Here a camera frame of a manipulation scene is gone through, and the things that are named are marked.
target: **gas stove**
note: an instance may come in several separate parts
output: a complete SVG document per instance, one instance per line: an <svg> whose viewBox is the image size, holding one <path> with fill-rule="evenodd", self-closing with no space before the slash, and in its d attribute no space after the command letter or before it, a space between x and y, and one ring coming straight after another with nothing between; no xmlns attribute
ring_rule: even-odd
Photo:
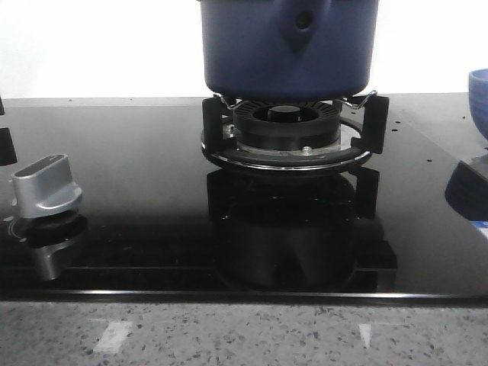
<svg viewBox="0 0 488 366"><path fill-rule="evenodd" d="M18 162L0 168L0 298L486 303L486 183L370 102L6 104ZM317 118L337 128L249 130ZM81 204L17 217L11 175L60 153Z"/></svg>
<svg viewBox="0 0 488 366"><path fill-rule="evenodd" d="M344 104L361 111L363 121L341 116ZM345 171L383 151L388 104L376 91L329 103L236 103L214 95L202 103L202 149L225 169Z"/></svg>

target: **burner ring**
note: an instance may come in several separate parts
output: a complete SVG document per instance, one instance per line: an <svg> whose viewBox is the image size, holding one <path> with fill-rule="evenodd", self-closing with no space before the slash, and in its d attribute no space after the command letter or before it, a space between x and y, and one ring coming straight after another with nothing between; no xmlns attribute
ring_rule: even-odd
<svg viewBox="0 0 488 366"><path fill-rule="evenodd" d="M234 110L237 140L259 149L300 150L339 138L340 111L321 102L247 101Z"/></svg>
<svg viewBox="0 0 488 366"><path fill-rule="evenodd" d="M342 129L361 135L361 125L353 120L341 119ZM224 149L213 154L207 153L202 136L202 150L212 163L230 169L254 169L274 172L343 172L354 165L361 165L371 157L370 151L353 146L340 146L336 151L317 155L263 155L246 149Z"/></svg>

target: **gas burner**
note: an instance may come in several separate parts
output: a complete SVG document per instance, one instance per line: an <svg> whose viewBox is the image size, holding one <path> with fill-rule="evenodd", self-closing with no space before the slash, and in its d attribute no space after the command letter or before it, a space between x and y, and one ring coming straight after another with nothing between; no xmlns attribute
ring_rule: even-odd
<svg viewBox="0 0 488 366"><path fill-rule="evenodd" d="M234 110L237 142L258 149L321 148L339 138L340 111L325 103L273 104L247 101Z"/></svg>
<svg viewBox="0 0 488 366"><path fill-rule="evenodd" d="M214 96L202 103L204 155L223 168L276 172L345 171L381 153L389 100L353 97L364 120L341 117L342 102L242 101Z"/></svg>

